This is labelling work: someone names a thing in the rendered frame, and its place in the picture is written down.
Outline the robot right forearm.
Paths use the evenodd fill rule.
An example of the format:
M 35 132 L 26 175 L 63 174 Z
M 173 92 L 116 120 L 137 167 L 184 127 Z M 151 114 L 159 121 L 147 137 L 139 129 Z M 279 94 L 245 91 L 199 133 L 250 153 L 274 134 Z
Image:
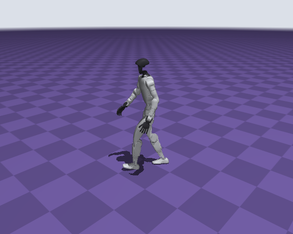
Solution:
M 137 95 L 134 92 L 132 92 L 131 96 L 126 101 L 127 102 L 126 106 L 129 106 L 136 97 L 137 97 Z

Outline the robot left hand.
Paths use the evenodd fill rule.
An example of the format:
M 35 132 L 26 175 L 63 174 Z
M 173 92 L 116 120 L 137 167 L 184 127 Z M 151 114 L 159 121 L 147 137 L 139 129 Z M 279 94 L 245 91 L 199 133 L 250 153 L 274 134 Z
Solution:
M 148 117 L 148 116 L 147 116 L 147 117 Z M 145 120 L 145 122 L 139 126 L 139 128 L 142 126 L 142 128 L 141 128 L 141 130 L 140 130 L 140 131 L 142 131 L 142 133 L 143 133 L 143 131 L 144 131 L 144 129 L 145 129 L 144 133 L 146 132 L 146 134 L 147 134 L 147 132 L 148 132 L 148 129 L 149 129 L 149 123 L 151 123 L 151 121 L 152 121 L 152 119 L 151 119 L 151 121 L 150 121 L 150 122 L 149 122 L 149 121 L 147 121 L 147 117 L 146 117 L 146 120 Z M 142 130 L 142 129 L 143 129 L 143 130 Z M 146 131 L 146 129 L 147 129 L 147 131 Z

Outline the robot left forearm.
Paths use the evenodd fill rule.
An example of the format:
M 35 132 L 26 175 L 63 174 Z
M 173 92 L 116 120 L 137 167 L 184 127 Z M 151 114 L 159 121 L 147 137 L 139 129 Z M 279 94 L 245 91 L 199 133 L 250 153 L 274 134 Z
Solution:
M 158 106 L 158 100 L 153 99 L 152 105 L 150 108 L 150 112 L 148 113 L 147 121 L 149 121 L 149 122 L 151 121 L 152 117 L 154 116 L 155 111 L 157 110 L 157 106 Z

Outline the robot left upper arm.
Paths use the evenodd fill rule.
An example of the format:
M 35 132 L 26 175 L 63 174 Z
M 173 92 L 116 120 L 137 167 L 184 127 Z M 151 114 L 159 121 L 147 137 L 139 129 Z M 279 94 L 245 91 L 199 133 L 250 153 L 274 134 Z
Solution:
M 146 82 L 146 87 L 149 89 L 150 94 L 153 96 L 153 99 L 157 99 L 159 103 L 159 98 L 155 89 L 154 81 L 149 78 L 145 80 L 145 82 Z

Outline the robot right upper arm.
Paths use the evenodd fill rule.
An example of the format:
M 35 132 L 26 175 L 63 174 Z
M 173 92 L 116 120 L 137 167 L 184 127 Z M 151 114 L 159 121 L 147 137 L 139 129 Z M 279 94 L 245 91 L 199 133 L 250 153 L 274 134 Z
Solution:
M 138 76 L 137 88 L 134 89 L 134 91 L 133 91 L 137 96 L 141 94 L 141 90 L 140 90 L 140 87 L 139 87 L 139 77 L 140 77 L 140 76 L 141 76 L 141 75 Z

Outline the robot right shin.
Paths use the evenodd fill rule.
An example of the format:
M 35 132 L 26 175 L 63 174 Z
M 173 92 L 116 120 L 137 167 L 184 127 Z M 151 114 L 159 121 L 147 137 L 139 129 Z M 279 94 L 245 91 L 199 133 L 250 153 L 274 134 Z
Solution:
M 149 140 L 150 140 L 150 139 L 149 139 Z M 152 142 L 152 141 L 150 141 L 150 142 L 151 142 L 151 144 L 152 144 L 154 150 L 155 150 L 155 151 L 157 152 L 157 154 L 160 156 L 160 158 L 161 158 L 162 160 L 164 160 L 165 157 L 164 157 L 164 155 L 163 155 L 163 153 L 162 153 L 162 147 L 161 147 L 161 144 L 160 144 L 159 140 L 157 140 L 156 142 Z

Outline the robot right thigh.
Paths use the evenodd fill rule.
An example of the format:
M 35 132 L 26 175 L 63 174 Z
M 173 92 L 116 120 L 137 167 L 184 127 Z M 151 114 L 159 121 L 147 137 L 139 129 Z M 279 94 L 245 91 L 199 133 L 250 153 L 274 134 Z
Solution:
M 145 115 L 144 115 L 144 111 L 143 111 L 143 117 L 144 117 Z M 146 129 L 146 131 L 147 131 L 147 129 Z M 152 141 L 152 142 L 156 142 L 157 140 L 158 140 L 158 136 L 157 136 L 157 134 L 153 134 L 152 132 L 152 125 L 149 127 L 149 129 L 148 129 L 148 132 L 147 132 L 147 136 L 148 136 L 148 138 Z

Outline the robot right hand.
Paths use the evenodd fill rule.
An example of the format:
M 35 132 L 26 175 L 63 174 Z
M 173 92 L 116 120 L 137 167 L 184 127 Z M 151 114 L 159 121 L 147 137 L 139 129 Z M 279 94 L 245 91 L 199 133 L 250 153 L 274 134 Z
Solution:
M 122 111 L 125 109 L 125 107 L 128 107 L 128 106 L 126 106 L 126 105 L 127 105 L 127 102 L 125 102 L 125 103 L 123 104 L 123 106 L 121 106 L 121 107 L 118 108 L 118 110 L 117 110 L 117 115 L 118 115 L 118 116 L 121 115 L 121 113 L 122 113 Z

